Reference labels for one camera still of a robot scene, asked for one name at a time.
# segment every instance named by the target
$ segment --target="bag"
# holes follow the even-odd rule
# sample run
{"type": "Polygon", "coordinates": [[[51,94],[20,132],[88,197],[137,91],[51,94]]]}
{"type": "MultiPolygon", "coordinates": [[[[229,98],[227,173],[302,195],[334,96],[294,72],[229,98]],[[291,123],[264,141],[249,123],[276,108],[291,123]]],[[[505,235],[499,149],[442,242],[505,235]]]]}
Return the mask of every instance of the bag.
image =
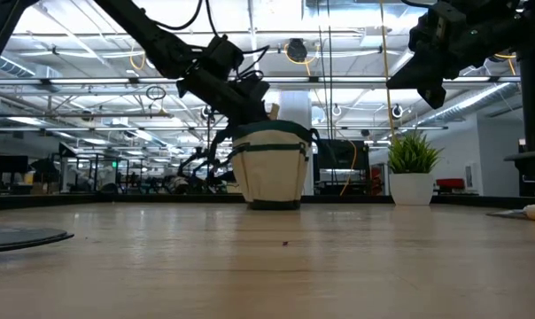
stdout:
{"type": "Polygon", "coordinates": [[[232,129],[229,158],[251,209],[300,207],[314,132],[291,121],[262,121],[232,129]]]}

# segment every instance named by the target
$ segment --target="workstation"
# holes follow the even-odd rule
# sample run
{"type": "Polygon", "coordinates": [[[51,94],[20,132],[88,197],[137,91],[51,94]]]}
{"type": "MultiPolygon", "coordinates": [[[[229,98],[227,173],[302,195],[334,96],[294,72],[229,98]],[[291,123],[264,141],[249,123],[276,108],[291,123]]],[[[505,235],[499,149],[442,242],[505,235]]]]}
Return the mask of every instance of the workstation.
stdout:
{"type": "Polygon", "coordinates": [[[535,0],[0,2],[30,311],[535,318],[535,0]]]}

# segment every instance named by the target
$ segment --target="wall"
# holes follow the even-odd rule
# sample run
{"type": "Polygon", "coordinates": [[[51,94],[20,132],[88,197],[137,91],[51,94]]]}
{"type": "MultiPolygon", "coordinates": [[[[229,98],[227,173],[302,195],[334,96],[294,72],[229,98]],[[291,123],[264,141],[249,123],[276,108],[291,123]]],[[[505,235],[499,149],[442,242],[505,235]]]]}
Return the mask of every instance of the wall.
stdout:
{"type": "MultiPolygon", "coordinates": [[[[435,180],[443,178],[465,179],[465,167],[476,163],[476,191],[483,194],[480,146],[478,142],[477,116],[467,116],[464,121],[450,122],[448,130],[423,131],[431,146],[443,149],[438,164],[434,167],[435,180]]],[[[370,153],[370,164],[387,163],[387,150],[370,153]]]]}
{"type": "Polygon", "coordinates": [[[522,122],[481,119],[478,134],[485,196],[518,197],[519,172],[504,158],[517,154],[518,141],[524,136],[522,122]]]}

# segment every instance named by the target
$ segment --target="green plant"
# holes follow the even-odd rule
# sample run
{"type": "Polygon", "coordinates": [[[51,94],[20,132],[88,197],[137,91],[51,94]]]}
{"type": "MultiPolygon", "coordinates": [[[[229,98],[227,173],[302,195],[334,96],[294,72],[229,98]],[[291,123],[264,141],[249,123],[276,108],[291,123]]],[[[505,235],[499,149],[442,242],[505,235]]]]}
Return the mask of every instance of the green plant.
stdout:
{"type": "Polygon", "coordinates": [[[432,148],[425,136],[415,131],[392,140],[390,167],[394,174],[428,174],[437,165],[442,151],[432,148]]]}

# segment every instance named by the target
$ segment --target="black mat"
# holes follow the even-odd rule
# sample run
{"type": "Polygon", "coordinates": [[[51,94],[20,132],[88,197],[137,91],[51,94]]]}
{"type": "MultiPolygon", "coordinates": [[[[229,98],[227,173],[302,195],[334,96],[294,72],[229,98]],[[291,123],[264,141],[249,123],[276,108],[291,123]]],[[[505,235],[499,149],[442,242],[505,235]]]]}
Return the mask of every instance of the black mat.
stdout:
{"type": "Polygon", "coordinates": [[[73,236],[64,230],[0,227],[0,252],[47,245],[73,236]]]}

